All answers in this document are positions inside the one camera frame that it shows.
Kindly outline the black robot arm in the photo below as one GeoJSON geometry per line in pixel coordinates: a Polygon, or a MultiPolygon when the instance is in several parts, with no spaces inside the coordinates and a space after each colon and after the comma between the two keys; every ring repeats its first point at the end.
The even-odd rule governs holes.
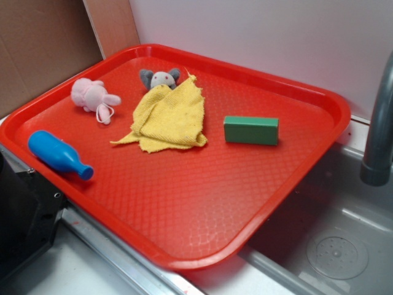
{"type": "Polygon", "coordinates": [[[39,172],[16,172],[1,154],[2,282],[52,247],[65,203],[39,172]]]}

